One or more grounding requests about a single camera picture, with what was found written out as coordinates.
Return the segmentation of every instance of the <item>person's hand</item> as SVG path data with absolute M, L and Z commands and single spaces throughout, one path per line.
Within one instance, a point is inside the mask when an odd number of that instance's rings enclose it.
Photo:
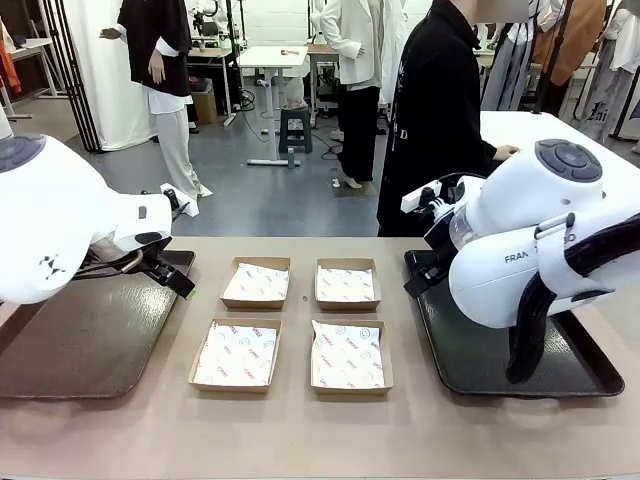
M 498 147 L 496 154 L 493 159 L 499 162 L 504 162 L 505 160 L 509 160 L 513 155 L 518 153 L 520 149 L 518 147 L 513 147 L 511 145 L 503 145 Z
M 149 74 L 153 77 L 153 83 L 160 85 L 165 80 L 164 60 L 158 50 L 154 50 L 149 60 Z
M 100 32 L 100 38 L 106 38 L 107 40 L 118 40 L 122 34 L 115 28 L 105 28 Z

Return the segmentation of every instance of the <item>white coat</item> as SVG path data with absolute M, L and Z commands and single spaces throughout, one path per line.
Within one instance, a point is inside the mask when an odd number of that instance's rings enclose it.
M 402 50 L 409 36 L 402 0 L 384 0 L 381 103 L 391 103 Z M 374 38 L 368 0 L 329 0 L 322 11 L 322 32 L 340 55 L 343 85 L 371 80 L 374 75 Z
M 616 41 L 611 70 L 622 68 L 635 73 L 640 66 L 640 19 L 629 10 L 616 11 L 604 33 L 607 40 Z

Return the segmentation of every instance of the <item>black stool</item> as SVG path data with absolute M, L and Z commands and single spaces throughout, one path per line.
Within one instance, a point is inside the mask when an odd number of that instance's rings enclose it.
M 289 138 L 299 130 L 289 130 L 289 120 L 302 121 L 303 139 Z M 304 153 L 313 152 L 313 140 L 311 138 L 311 113 L 308 108 L 280 111 L 280 153 L 287 153 L 289 147 L 304 147 Z

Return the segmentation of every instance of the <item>white pants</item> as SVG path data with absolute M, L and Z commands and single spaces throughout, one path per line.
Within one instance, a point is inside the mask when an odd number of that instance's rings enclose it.
M 154 115 L 162 155 L 172 184 L 197 201 L 200 180 L 189 160 L 189 121 L 186 107 L 174 113 Z

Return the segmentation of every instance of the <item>small cardboard tray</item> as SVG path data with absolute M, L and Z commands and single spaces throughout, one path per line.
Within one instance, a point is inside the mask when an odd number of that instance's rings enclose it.
M 316 393 L 321 395 L 330 394 L 356 394 L 356 395 L 386 395 L 389 390 L 393 388 L 393 364 L 391 362 L 391 347 L 389 344 L 389 336 L 387 334 L 387 328 L 384 322 L 378 320 L 315 320 L 317 323 L 323 323 L 328 325 L 344 325 L 348 327 L 369 327 L 380 329 L 380 355 L 382 357 L 382 372 L 384 374 L 384 387 L 380 388 L 327 388 L 318 387 L 313 385 L 313 359 L 311 360 L 310 378 L 309 383 Z M 313 342 L 316 341 L 316 332 L 312 330 L 311 348 L 313 348 Z
M 335 302 L 320 300 L 318 298 L 318 267 L 341 269 L 341 270 L 371 270 L 373 277 L 374 299 L 366 302 Z M 320 310 L 366 310 L 374 311 L 378 308 L 382 300 L 380 289 L 380 279 L 376 270 L 376 263 L 371 258 L 320 258 L 316 264 L 315 271 L 315 296 Z
M 200 361 L 200 355 L 202 354 L 202 350 L 204 349 L 204 345 L 209 336 L 209 331 L 213 326 L 214 322 L 217 322 L 218 325 L 229 325 L 234 327 L 258 327 L 258 328 L 274 328 L 276 330 L 276 344 L 273 349 L 273 359 L 271 360 L 271 373 L 269 374 L 269 383 L 264 386 L 233 386 L 233 385 L 208 385 L 197 383 L 195 381 L 196 370 L 198 369 L 198 363 Z M 207 328 L 207 333 L 198 348 L 198 352 L 196 353 L 196 357 L 193 360 L 193 365 L 191 366 L 191 371 L 189 372 L 189 383 L 193 385 L 198 390 L 206 391 L 206 392 L 240 392 L 240 393 L 267 393 L 269 390 L 269 386 L 271 385 L 271 381 L 273 380 L 273 373 L 276 368 L 276 360 L 278 358 L 278 349 L 280 347 L 280 329 L 282 326 L 282 322 L 280 320 L 267 320 L 267 319 L 257 319 L 257 318 L 248 318 L 248 319 L 237 319 L 237 318 L 214 318 L 209 324 L 209 328 Z
M 289 279 L 287 281 L 287 290 L 285 291 L 285 298 L 282 300 L 235 300 L 232 298 L 225 298 L 225 292 L 227 287 L 231 283 L 231 279 L 238 271 L 238 267 L 241 263 L 248 263 L 250 265 L 256 265 L 258 267 L 271 268 L 274 270 L 280 270 L 282 272 L 289 272 Z M 220 292 L 220 300 L 227 308 L 251 308 L 251 309 L 270 309 L 281 310 L 284 306 L 288 291 L 289 282 L 291 281 L 291 259 L 280 257 L 236 257 L 231 262 L 231 268 L 223 283 L 222 292 Z

